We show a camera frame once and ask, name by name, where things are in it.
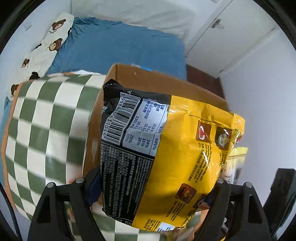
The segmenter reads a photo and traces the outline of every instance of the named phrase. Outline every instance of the white door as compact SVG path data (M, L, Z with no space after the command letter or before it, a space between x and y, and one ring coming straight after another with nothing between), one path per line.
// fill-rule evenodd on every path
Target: white door
M220 72L277 28L275 21L253 0L233 0L216 23L205 31L187 56L187 64L213 77L219 77Z

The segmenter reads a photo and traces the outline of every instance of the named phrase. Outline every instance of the metal bolt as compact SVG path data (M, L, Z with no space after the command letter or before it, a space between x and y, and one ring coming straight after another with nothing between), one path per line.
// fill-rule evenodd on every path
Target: metal bolt
M79 177L76 179L76 183L83 183L84 179L82 177Z
M48 183L48 184L47 184L47 187L48 187L48 188L52 188L53 186L54 186L54 183Z
M246 186L247 186L248 188L251 188L251 187L253 186L253 184L250 183L250 182L246 182Z
M223 183L224 182L224 180L223 180L223 178L221 178L221 177L219 177L218 179L217 179L217 183Z

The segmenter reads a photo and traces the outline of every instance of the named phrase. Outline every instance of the green and white checkered cloth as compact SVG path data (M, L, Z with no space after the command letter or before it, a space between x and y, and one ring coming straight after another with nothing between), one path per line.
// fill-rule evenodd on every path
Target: green and white checkered cloth
M52 74L22 84L5 159L12 199L26 218L32 219L47 183L64 185L82 175L88 122L104 79L104 75ZM106 241L167 240L159 232L115 221L98 203L92 211ZM76 240L81 240L73 217L69 222Z

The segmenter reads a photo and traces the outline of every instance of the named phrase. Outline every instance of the door handle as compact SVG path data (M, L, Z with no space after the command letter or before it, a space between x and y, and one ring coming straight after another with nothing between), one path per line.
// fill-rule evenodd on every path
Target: door handle
M224 29L225 27L220 23L221 19L217 19L213 25L211 26L211 28L218 28L218 29Z

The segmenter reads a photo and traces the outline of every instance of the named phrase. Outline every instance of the yellow and black packaging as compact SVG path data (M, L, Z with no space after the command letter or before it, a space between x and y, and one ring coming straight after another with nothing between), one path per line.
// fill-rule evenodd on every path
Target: yellow and black packaging
M183 97L104 85L104 212L147 231L184 227L213 188L244 119Z

